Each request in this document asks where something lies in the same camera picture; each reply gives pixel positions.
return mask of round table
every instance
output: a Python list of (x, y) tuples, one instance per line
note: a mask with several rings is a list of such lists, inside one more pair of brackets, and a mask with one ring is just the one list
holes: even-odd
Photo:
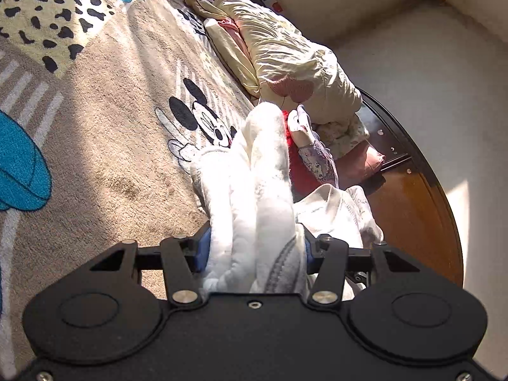
[(386, 156), (380, 172), (361, 184), (384, 239), (462, 286), (457, 225), (436, 175), (400, 123), (360, 91), (364, 101), (358, 115), (371, 145)]

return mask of white towel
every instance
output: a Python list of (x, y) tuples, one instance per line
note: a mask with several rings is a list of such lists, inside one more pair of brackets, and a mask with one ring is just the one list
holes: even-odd
[[(297, 221), (304, 224), (315, 237), (329, 234), (347, 242), (350, 248), (370, 247), (383, 240), (383, 231), (376, 224), (360, 186), (343, 191), (324, 184), (294, 206)], [(309, 279), (310, 285), (316, 276)], [(353, 299), (362, 288), (362, 284), (346, 279), (342, 300)]]
[(203, 289), (305, 295), (304, 235), (295, 224), (280, 109), (258, 105), (231, 149), (205, 148), (191, 175), (212, 228)]

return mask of pink pillowcase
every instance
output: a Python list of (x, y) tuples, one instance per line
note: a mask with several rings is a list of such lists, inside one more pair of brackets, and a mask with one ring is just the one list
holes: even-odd
[(249, 49), (247, 48), (247, 44), (243, 40), (240, 35), (240, 29), (236, 25), (236, 23), (231, 18), (225, 18), (224, 20), (217, 21), (220, 27), (222, 27), (228, 34), (232, 37), (232, 39), (237, 43), (240, 50), (242, 50), (243, 54), (250, 60), (251, 55), (249, 54)]
[(359, 143), (352, 151), (335, 161), (340, 188), (347, 189), (371, 177), (381, 169), (383, 162), (384, 155), (375, 150), (367, 140)]

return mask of screw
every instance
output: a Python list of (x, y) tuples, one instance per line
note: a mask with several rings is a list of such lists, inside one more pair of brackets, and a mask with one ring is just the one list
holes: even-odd
[(53, 381), (53, 376), (49, 372), (41, 371), (36, 376), (37, 381)]
[(331, 291), (318, 291), (315, 294), (312, 294), (312, 299), (316, 301), (318, 304), (333, 304), (337, 301), (338, 296), (335, 292)]
[(247, 305), (252, 309), (259, 309), (263, 306), (263, 304), (259, 301), (250, 301)]
[(173, 300), (179, 304), (190, 304), (197, 299), (197, 294), (194, 291), (181, 290), (176, 291), (173, 296)]
[(473, 381), (473, 376), (469, 372), (463, 372), (457, 377), (457, 381)]

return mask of rug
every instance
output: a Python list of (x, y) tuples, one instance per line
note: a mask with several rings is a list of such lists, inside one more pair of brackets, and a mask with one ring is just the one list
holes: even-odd
[(182, 0), (0, 0), (4, 377), (32, 358), (36, 293), (124, 238), (199, 229), (190, 160), (251, 109)]

